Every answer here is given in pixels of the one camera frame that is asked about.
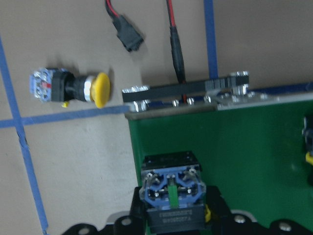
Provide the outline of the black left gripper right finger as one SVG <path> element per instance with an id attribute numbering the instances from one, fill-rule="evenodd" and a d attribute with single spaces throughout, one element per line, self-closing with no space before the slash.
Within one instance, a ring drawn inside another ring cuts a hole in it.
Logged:
<path id="1" fill-rule="evenodd" d="M 227 225 L 231 215 L 224 197 L 217 186 L 207 186 L 205 203 L 207 214 L 205 216 L 206 225 Z"/>

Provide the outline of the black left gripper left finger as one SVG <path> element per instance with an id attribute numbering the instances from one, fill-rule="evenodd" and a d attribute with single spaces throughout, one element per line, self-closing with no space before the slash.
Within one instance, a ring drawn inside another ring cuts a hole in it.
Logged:
<path id="1" fill-rule="evenodd" d="M 129 218 L 130 232 L 132 235 L 144 235 L 146 234 L 146 211 L 145 204 L 142 202 L 139 196 L 140 187 L 134 188 L 134 194 L 132 198 Z"/>

